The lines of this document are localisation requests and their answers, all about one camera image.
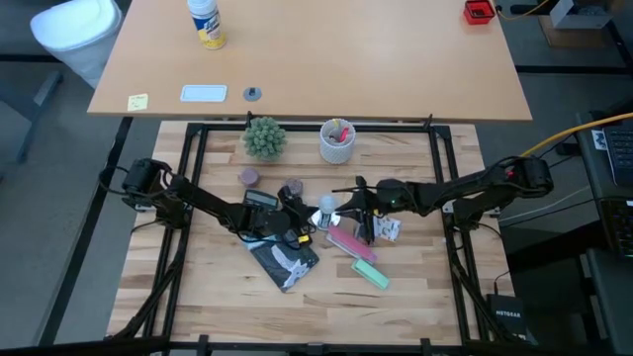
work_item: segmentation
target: yellow cable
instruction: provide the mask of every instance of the yellow cable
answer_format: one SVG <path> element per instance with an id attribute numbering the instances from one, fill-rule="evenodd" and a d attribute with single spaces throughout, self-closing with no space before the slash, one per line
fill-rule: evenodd
<path id="1" fill-rule="evenodd" d="M 491 0 L 491 1 L 493 2 L 493 8 L 495 9 L 495 11 L 497 11 L 497 4 L 495 4 L 495 0 Z M 526 12 L 525 14 L 522 14 L 522 15 L 519 15 L 519 16 L 515 16 L 515 17 L 513 17 L 513 18 L 509 18 L 509 17 L 507 17 L 507 16 L 506 16 L 506 15 L 504 15 L 504 14 L 503 14 L 503 12 L 501 12 L 501 11 L 497 11 L 497 14 L 498 14 L 500 17 L 504 18 L 506 21 L 514 21 L 514 20 L 520 19 L 520 18 L 522 18 L 522 17 L 528 16 L 528 15 L 530 15 L 530 14 L 534 13 L 534 12 L 535 12 L 535 11 L 537 11 L 538 9 L 542 8 L 542 7 L 543 7 L 545 4 L 547 4 L 549 1 L 550 1 L 550 0 L 545 0 L 545 1 L 543 1 L 542 3 L 540 3 L 539 5 L 537 5 L 534 9 L 532 9 L 532 10 L 530 10 L 530 11 Z"/>
<path id="2" fill-rule="evenodd" d="M 602 120 L 598 120 L 596 122 L 592 122 L 592 123 L 588 123 L 588 124 L 584 124 L 584 125 L 579 125 L 576 126 L 575 128 L 570 128 L 570 129 L 566 129 L 563 132 L 559 132 L 554 134 L 551 137 L 548 137 L 544 140 L 542 140 L 540 143 L 538 143 L 537 145 L 535 145 L 534 147 L 526 150 L 525 152 L 523 152 L 521 154 L 522 157 L 527 157 L 528 155 L 532 154 L 535 150 L 542 148 L 543 146 L 557 140 L 560 138 L 565 137 L 568 134 L 573 134 L 576 132 L 579 132 L 581 130 L 586 130 L 586 129 L 590 129 L 596 126 L 600 126 L 600 125 L 604 125 L 604 124 L 609 124 L 609 123 L 613 123 L 616 121 L 620 121 L 620 120 L 624 120 L 624 119 L 632 119 L 633 118 L 633 113 L 628 113 L 628 114 L 622 114 L 622 115 L 618 115 L 618 116 L 614 116 L 614 117 L 610 117 L 610 118 L 606 118 L 606 119 L 602 119 Z"/>

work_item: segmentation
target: red box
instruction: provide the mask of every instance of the red box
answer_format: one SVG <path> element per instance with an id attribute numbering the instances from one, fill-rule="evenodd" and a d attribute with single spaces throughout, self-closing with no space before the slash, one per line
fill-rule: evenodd
<path id="1" fill-rule="evenodd" d="M 467 1 L 464 16 L 470 25 L 483 25 L 495 16 L 495 9 L 488 0 Z"/>

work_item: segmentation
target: wooden tabletop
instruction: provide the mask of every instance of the wooden tabletop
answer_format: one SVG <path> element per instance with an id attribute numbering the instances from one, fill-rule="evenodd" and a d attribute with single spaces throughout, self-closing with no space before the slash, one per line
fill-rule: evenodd
<path id="1" fill-rule="evenodd" d="M 163 123 L 153 157 L 175 169 L 185 128 L 182 122 Z M 451 129 L 460 174 L 482 169 L 474 127 Z M 262 175 L 258 189 L 269 194 L 276 194 L 287 178 L 302 179 L 304 200 L 311 205 L 331 189 L 352 186 L 356 174 L 362 174 L 370 185 L 388 177 L 434 181 L 427 135 L 423 133 L 359 133 L 354 156 L 340 166 L 320 158 L 317 133 L 288 133 L 285 153 L 274 164 L 248 157 L 241 135 L 210 132 L 200 181 L 203 189 L 230 202 L 243 197 L 237 175 L 244 167 L 256 167 Z M 192 153 L 189 170 L 194 156 Z M 349 197 L 341 194 L 338 198 L 346 201 Z M 421 218 L 401 213 L 393 217 L 403 221 L 397 242 L 377 239 L 373 248 L 378 255 L 377 269 L 391 279 L 387 290 L 379 290 L 352 271 L 352 257 L 318 232 L 313 235 L 313 250 L 320 262 L 283 294 L 236 236 L 215 218 L 196 211 L 172 340 L 195 341 L 199 334 L 209 334 L 217 342 L 418 344 L 419 338 L 429 337 L 433 344 L 458 344 L 440 214 Z M 151 220 L 153 214 L 139 214 L 136 224 Z M 497 227 L 494 220 L 484 222 Z M 163 227 L 154 225 L 132 236 L 109 333 L 123 328 L 148 296 L 162 234 Z M 494 278 L 507 271 L 503 246 L 488 229 L 475 230 L 472 236 L 483 293 L 489 293 Z M 512 294 L 507 276 L 500 279 L 499 288 Z M 164 305 L 156 332 L 160 332 Z M 470 300 L 467 309 L 472 335 L 477 335 Z"/>
<path id="2" fill-rule="evenodd" d="M 468 25 L 464 0 L 218 4 L 227 43 L 208 50 L 186 1 L 135 0 L 88 112 L 147 94 L 134 116 L 531 120 L 498 19 Z M 181 103 L 188 84 L 225 84 L 226 101 Z"/>

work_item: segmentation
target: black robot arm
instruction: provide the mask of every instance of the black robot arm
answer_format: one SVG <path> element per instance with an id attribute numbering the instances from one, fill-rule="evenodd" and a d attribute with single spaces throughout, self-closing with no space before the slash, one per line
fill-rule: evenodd
<path id="1" fill-rule="evenodd" d="M 547 162 L 535 157 L 508 157 L 483 171 L 446 183 L 384 179 L 376 187 L 368 187 L 362 177 L 357 177 L 356 184 L 357 187 L 333 192 L 353 192 L 351 200 L 337 211 L 365 224 L 368 242 L 374 239 L 374 215 L 413 212 L 425 217 L 453 201 L 452 223 L 471 229 L 485 211 L 502 209 L 517 197 L 543 197 L 554 188 Z"/>
<path id="2" fill-rule="evenodd" d="M 285 212 L 228 203 L 173 174 L 166 163 L 149 158 L 132 164 L 122 187 L 126 204 L 133 208 L 138 204 L 156 207 L 156 219 L 173 228 L 187 223 L 189 215 L 185 213 L 189 207 L 217 218 L 223 227 L 240 235 L 263 238 L 283 235 L 291 228 L 291 219 Z"/>

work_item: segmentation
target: yellow sticky note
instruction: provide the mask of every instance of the yellow sticky note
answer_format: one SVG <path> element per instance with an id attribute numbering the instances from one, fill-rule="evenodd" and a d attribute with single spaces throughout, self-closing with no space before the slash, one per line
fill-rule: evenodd
<path id="1" fill-rule="evenodd" d="M 147 94 L 131 95 L 128 97 L 128 111 L 137 111 L 147 109 Z"/>

